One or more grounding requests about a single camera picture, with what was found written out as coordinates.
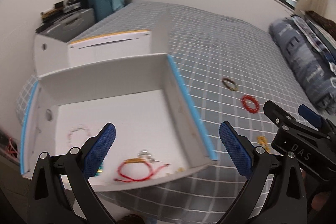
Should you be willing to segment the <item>person's left hand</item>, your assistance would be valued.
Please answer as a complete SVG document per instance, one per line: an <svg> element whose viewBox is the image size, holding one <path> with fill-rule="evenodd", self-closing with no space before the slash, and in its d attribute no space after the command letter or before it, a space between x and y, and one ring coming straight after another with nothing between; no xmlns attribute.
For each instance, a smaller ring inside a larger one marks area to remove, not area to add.
<svg viewBox="0 0 336 224"><path fill-rule="evenodd" d="M307 223L335 223L335 184L318 182L302 170L307 196Z"/></svg>

